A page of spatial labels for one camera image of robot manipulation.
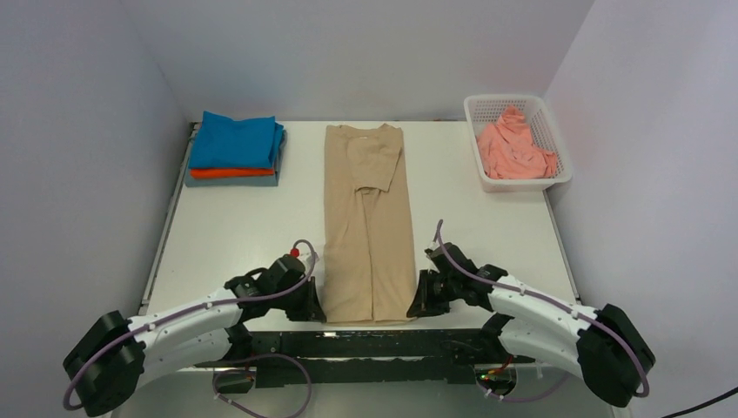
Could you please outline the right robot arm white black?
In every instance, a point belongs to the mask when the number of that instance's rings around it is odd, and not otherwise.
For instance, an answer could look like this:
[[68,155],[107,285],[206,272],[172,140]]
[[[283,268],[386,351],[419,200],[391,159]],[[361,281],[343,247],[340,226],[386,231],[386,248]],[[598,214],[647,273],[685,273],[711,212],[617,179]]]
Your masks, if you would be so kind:
[[408,317],[440,316],[462,300],[491,313],[479,340],[488,360],[542,361],[580,378],[594,395],[617,408],[647,396],[645,380],[655,356],[619,307],[565,302],[497,266],[477,267],[451,242],[425,253],[433,266],[419,273]]

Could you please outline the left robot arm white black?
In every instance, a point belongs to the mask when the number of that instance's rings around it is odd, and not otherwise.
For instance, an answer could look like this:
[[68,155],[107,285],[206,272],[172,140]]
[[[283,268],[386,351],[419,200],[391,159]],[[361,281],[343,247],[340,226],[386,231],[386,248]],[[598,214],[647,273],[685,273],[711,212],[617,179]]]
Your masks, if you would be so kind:
[[118,311],[101,316],[63,361],[70,378],[64,409],[97,417],[182,368],[220,363],[236,371],[280,358],[276,350],[255,353],[245,323],[272,309],[294,320],[322,320],[312,275],[318,259],[292,249],[181,307],[128,319]]

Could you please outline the beige t shirt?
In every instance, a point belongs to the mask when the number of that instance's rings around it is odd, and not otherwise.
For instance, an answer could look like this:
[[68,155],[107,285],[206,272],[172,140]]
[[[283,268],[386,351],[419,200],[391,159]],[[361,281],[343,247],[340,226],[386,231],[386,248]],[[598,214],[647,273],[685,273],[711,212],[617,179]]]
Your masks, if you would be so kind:
[[325,131],[325,280],[332,325],[407,321],[417,289],[403,131]]

